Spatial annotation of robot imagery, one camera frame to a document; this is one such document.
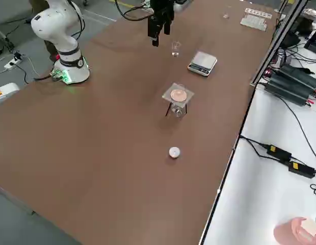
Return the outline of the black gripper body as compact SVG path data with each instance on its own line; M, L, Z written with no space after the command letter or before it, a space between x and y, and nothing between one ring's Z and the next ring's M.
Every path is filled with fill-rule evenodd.
M167 14L174 17L174 3L173 0L150 0L150 7L153 10L150 16Z

